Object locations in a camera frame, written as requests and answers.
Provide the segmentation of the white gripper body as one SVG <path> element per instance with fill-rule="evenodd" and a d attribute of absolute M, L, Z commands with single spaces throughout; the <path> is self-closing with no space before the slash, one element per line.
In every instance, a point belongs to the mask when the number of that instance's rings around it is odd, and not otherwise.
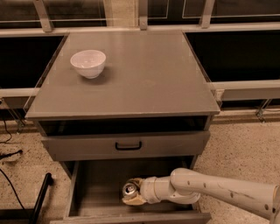
<path fill-rule="evenodd" d="M 155 194 L 156 180 L 156 177 L 146 178 L 140 185 L 140 194 L 146 203 L 155 204 L 159 202 L 159 199 Z"/>

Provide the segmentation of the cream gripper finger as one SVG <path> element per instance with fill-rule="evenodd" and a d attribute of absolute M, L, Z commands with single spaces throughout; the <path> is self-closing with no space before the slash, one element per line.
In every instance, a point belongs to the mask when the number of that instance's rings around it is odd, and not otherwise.
<path fill-rule="evenodd" d="M 140 194 L 137 194 L 131 197 L 123 197 L 122 202 L 128 206 L 141 206 L 146 203 L 146 200 Z"/>
<path fill-rule="evenodd" d="M 140 188 L 143 181 L 144 181 L 143 178 L 130 178 L 128 180 L 128 183 L 133 184 L 136 188 Z"/>

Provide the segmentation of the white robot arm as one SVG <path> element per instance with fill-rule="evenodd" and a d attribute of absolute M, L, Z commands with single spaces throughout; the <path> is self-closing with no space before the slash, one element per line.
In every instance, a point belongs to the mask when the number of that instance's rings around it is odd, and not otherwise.
<path fill-rule="evenodd" d="M 166 177 L 132 178 L 122 188 L 122 202 L 129 206 L 168 200 L 193 204 L 202 194 L 280 224 L 280 185 L 209 176 L 177 168 Z"/>

